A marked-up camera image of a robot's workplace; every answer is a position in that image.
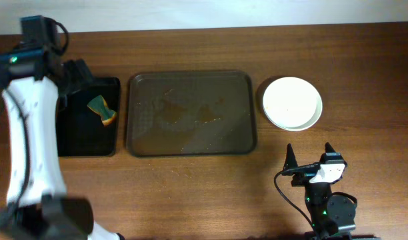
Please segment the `green yellow sponge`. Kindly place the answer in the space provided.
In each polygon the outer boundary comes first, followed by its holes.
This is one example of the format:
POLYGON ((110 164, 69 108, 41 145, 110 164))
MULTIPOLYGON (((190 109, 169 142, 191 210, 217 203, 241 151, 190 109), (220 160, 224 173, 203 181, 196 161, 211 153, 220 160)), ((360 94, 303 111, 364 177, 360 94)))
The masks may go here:
POLYGON ((87 107, 100 116, 101 122, 105 127, 112 124, 117 117, 117 112, 108 107, 108 104, 102 95, 98 95, 90 100, 87 107))

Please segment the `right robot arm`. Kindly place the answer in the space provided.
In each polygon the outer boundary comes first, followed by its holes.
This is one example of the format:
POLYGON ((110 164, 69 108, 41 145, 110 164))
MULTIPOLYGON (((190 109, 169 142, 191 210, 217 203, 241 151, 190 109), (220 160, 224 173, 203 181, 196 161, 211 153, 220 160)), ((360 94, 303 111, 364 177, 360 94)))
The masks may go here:
POLYGON ((318 162, 299 166, 293 147, 287 145, 282 176, 291 176, 293 187, 304 187, 304 202, 309 212, 305 219, 312 232, 308 239, 350 239, 355 230, 357 199, 344 192, 333 192, 331 186, 339 182, 347 168, 343 156, 329 143, 318 162))

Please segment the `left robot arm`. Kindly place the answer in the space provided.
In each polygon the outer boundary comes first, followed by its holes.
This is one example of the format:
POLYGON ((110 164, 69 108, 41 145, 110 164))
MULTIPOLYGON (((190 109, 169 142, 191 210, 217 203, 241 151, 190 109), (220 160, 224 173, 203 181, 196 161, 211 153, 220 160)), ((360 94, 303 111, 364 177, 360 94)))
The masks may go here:
POLYGON ((9 119, 11 174, 0 233, 12 239, 121 240, 95 222, 90 202, 70 197, 59 165, 58 101, 94 83, 86 63, 62 62, 65 27, 42 15, 21 19, 22 40, 0 56, 9 119))

